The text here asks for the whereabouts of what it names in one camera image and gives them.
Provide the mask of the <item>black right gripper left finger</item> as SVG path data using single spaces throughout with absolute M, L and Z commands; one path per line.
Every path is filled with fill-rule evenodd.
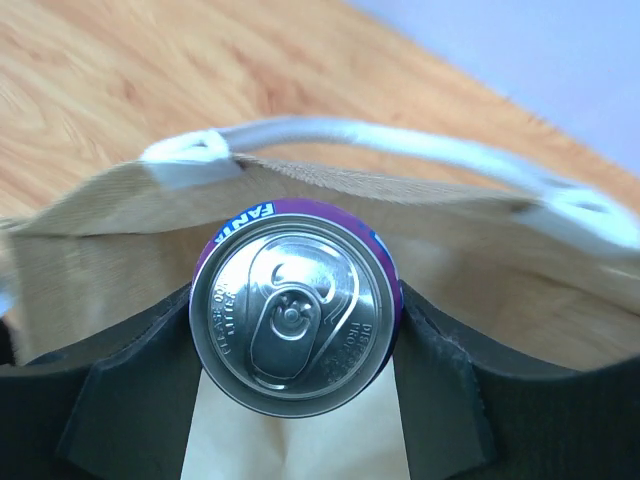
M 201 367 L 189 289 L 85 340 L 1 368 L 4 479 L 177 479 Z

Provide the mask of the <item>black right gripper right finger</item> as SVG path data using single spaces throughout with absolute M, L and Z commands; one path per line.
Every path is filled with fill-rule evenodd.
M 560 367 L 403 293 L 393 363 L 412 478 L 638 477 L 637 358 Z

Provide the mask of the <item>pink patterned canvas bag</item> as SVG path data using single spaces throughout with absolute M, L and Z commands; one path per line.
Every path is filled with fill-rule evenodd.
M 277 117 L 149 146 L 59 202 L 5 220 L 1 302 L 16 364 L 187 287 L 232 217 L 306 198 L 369 225 L 411 287 L 464 325 L 579 372 L 639 361 L 639 219 L 597 189 L 480 143 L 365 122 Z M 414 479 L 393 355 L 345 405 L 281 418 L 201 367 L 177 479 Z

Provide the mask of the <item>purple soda can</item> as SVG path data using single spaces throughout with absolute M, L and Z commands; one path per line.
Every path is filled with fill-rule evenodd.
M 306 418 L 386 366 L 403 293 L 379 235 L 328 203 L 283 198 L 228 220 L 202 251 L 189 320 L 203 369 L 239 404 Z

